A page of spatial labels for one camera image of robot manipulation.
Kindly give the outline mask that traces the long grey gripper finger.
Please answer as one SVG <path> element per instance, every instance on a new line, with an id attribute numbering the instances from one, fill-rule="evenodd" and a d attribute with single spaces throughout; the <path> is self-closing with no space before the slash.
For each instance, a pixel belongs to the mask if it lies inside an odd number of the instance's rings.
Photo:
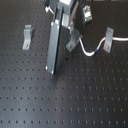
<path id="1" fill-rule="evenodd" d="M 58 7 L 55 7 L 53 21 L 51 22 L 51 32 L 50 32 L 49 49 L 48 49 L 48 57 L 47 57 L 47 65 L 46 65 L 46 70 L 51 74 L 53 74 L 55 71 L 62 16 L 63 16 L 63 9 L 59 9 Z"/>

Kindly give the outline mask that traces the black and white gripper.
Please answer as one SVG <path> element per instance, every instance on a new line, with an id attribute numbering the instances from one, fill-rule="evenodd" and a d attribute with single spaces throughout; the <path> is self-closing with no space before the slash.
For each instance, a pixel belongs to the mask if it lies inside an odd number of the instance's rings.
<path id="1" fill-rule="evenodd" d="M 74 27 L 74 24 L 71 24 L 78 6 L 78 0 L 44 0 L 45 11 L 50 11 L 53 14 L 53 21 L 66 28 L 70 26 L 70 41 L 66 45 L 69 52 L 73 51 L 82 37 L 80 32 Z"/>

